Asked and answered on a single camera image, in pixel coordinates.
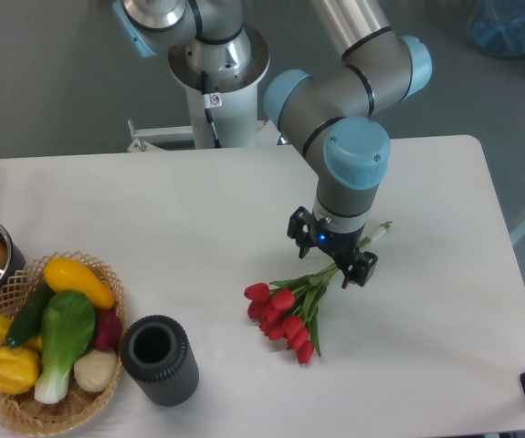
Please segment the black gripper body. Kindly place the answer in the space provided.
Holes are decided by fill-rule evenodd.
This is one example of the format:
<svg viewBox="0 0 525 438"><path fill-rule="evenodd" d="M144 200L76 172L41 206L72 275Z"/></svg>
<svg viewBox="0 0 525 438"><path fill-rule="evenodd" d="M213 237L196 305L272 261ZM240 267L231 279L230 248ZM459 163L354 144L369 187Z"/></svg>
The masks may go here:
<svg viewBox="0 0 525 438"><path fill-rule="evenodd" d="M342 268L367 266L368 258L358 249L363 227L349 233L340 233L331 230L328 225L324 218L311 219L308 226L308 248L319 248Z"/></svg>

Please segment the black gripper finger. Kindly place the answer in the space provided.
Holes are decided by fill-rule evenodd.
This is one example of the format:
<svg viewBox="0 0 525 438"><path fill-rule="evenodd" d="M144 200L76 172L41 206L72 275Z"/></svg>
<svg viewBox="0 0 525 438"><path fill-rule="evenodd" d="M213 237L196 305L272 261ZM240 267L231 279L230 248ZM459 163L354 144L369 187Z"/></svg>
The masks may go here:
<svg viewBox="0 0 525 438"><path fill-rule="evenodd" d="M372 277L377 263L378 256L375 253L355 249L340 262L343 273L341 287L346 288L349 284L364 287Z"/></svg>
<svg viewBox="0 0 525 438"><path fill-rule="evenodd" d="M299 259L303 259L316 244L311 234L312 214L303 206L299 207L289 218L287 236L295 241L299 249Z"/></svg>

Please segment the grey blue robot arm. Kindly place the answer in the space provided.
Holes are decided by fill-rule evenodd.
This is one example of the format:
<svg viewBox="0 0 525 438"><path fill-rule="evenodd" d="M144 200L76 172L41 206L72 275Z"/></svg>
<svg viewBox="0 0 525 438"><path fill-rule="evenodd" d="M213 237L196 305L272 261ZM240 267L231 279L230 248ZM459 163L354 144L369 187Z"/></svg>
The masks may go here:
<svg viewBox="0 0 525 438"><path fill-rule="evenodd" d="M244 21L241 2L116 1L112 9L141 57L167 57L185 89L196 148L253 146L258 114L267 114L318 177L312 208L289 218L289 238L302 254L320 249L345 283L363 286L377 258L359 240L391 153L372 115L421 90L432 60L416 37L392 30L375 1L313 6L341 68L321 80L288 70L265 92L258 84L268 45Z"/></svg>

